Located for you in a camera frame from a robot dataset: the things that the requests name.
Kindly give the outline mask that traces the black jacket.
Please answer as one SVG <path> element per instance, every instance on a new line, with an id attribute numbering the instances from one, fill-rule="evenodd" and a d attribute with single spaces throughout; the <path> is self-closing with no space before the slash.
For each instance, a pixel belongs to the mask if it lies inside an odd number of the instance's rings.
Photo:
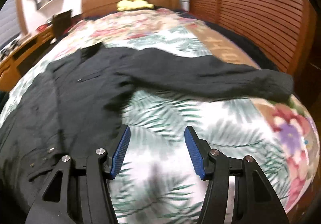
<path id="1" fill-rule="evenodd" d="M 290 75 L 231 64 L 213 55 L 182 57 L 156 48 L 96 44 L 50 63 L 1 126 L 1 196 L 29 212 L 62 156 L 86 156 L 117 136 L 121 110 L 139 86 L 192 96 L 286 102 Z"/>

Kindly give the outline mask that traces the floral and fern bedspread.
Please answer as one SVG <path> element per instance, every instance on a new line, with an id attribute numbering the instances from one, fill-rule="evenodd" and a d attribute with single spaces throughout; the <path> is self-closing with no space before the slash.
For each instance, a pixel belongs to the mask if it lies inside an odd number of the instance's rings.
<path id="1" fill-rule="evenodd" d="M 254 62 L 245 52 L 247 44 L 233 32 L 210 28 L 186 14 L 166 8 L 115 12 L 79 21 L 56 42 L 10 92 L 1 126 L 50 63 L 99 43 L 106 48 L 156 48 L 182 57 L 213 55 L 226 63 L 279 72 Z M 131 139 L 119 174 L 107 182 L 117 223 L 197 223 L 208 182 L 194 170 L 184 139 L 188 126 L 228 157 L 252 156 L 285 212 L 298 208 L 319 166 L 318 132 L 294 90 L 288 101 L 274 102 L 139 86 L 121 110 L 123 125 L 130 127 Z M 26 223 L 28 213 L 1 196 L 1 223 Z"/>

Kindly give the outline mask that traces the long wooden desk cabinet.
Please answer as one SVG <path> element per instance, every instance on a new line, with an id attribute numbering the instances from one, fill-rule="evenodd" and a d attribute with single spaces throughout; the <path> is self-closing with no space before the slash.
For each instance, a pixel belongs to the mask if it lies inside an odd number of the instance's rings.
<path id="1" fill-rule="evenodd" d="M 52 26 L 25 40 L 1 61 L 1 91 L 11 91 L 17 82 L 45 56 L 54 39 Z"/>

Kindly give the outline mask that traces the red basket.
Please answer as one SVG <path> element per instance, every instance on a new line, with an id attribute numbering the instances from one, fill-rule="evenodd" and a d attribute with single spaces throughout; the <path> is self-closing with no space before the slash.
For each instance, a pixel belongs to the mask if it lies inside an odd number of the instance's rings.
<path id="1" fill-rule="evenodd" d="M 43 25 L 37 27 L 36 31 L 42 32 L 42 31 L 44 31 L 47 27 L 48 27 L 47 24 L 43 24 Z"/>

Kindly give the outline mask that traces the dark wooden chair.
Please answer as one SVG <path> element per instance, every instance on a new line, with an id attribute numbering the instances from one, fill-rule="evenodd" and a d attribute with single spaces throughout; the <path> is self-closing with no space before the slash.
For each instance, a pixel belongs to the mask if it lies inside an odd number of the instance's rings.
<path id="1" fill-rule="evenodd" d="M 61 38 L 64 32 L 71 27 L 71 13 L 72 10 L 68 10 L 52 16 L 52 33 L 56 39 Z"/>

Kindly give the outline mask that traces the grey window blind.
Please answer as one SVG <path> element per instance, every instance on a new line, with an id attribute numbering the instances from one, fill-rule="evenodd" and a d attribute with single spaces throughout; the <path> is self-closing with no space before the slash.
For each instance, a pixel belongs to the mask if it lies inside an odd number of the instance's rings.
<path id="1" fill-rule="evenodd" d="M 18 23 L 16 0 L 7 0 L 0 12 L 0 47 L 3 49 L 21 32 Z"/>

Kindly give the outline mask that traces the louvered wooden wardrobe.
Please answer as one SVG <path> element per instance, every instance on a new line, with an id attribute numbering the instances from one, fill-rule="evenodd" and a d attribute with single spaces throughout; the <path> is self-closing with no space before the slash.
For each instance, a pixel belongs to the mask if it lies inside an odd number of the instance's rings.
<path id="1" fill-rule="evenodd" d="M 309 0 L 189 0 L 189 8 L 252 40 L 282 72 L 304 69 L 317 25 Z"/>

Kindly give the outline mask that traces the yellow plush toy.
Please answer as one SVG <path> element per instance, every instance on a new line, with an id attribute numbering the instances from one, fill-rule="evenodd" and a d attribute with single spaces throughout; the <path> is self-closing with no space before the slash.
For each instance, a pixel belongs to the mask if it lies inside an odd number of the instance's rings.
<path id="1" fill-rule="evenodd" d="M 146 0 L 122 0 L 116 5 L 118 11 L 139 10 L 143 8 L 154 9 L 154 5 Z"/>

